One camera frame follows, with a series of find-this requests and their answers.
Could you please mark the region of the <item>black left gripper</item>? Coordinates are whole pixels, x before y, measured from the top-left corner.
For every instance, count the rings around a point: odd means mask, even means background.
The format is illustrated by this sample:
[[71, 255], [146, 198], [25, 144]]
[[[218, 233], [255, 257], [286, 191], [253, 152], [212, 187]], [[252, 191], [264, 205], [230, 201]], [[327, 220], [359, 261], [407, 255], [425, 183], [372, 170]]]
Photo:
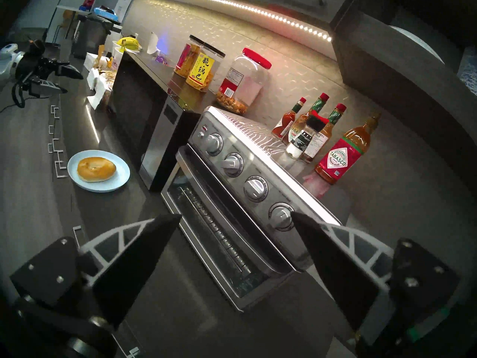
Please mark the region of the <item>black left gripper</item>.
[[56, 62], [56, 59], [45, 57], [44, 53], [44, 41], [32, 40], [17, 65], [17, 85], [29, 85], [30, 96], [51, 97], [68, 93], [67, 89], [48, 81], [52, 72], [59, 77], [83, 80], [82, 73], [69, 62]]

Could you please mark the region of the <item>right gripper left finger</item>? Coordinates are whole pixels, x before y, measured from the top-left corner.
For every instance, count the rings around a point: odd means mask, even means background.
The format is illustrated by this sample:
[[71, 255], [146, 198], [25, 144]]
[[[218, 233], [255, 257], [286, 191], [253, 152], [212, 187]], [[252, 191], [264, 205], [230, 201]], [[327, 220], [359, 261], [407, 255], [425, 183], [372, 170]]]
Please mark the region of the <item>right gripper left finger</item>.
[[110, 229], [80, 247], [76, 237], [61, 237], [10, 280], [32, 314], [75, 323], [97, 316], [118, 328], [181, 219], [162, 214]]

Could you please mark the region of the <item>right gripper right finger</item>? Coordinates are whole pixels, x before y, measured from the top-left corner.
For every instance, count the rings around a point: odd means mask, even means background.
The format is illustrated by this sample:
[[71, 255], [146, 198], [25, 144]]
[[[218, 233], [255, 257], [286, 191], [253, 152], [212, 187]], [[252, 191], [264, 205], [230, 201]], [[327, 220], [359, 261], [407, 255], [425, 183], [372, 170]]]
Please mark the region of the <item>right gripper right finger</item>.
[[392, 249], [360, 230], [291, 218], [356, 344], [412, 344], [448, 316], [458, 274], [414, 240]]

